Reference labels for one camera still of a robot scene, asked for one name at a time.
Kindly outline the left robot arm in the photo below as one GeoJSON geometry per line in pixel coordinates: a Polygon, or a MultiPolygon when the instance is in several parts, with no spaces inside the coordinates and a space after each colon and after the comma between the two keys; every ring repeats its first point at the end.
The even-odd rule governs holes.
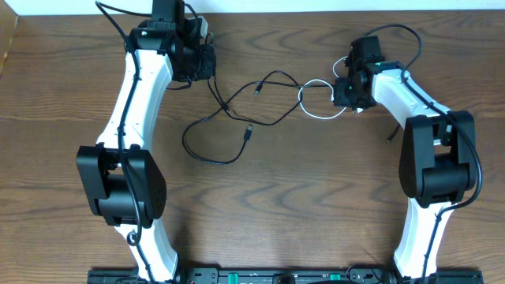
{"type": "Polygon", "coordinates": [[[125,75],[110,120],[93,146],[77,152],[77,169],[94,215],[126,240],[137,281],[182,283],[185,274],[162,222],[166,182],[152,157],[152,138],[168,85],[190,88],[215,74],[204,17],[185,17],[183,1],[154,1],[151,13],[129,34],[125,75]]]}

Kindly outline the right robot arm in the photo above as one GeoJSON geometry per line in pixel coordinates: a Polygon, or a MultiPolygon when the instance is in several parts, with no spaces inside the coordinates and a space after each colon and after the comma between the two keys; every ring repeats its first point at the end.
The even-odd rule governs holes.
{"type": "Polygon", "coordinates": [[[475,186],[478,167],[473,116],[437,103],[398,61],[388,61],[375,35],[350,44],[346,77],[335,81],[332,102],[355,112],[378,104],[403,130],[398,176],[408,198],[390,283],[438,283],[436,257],[452,213],[475,186]]]}

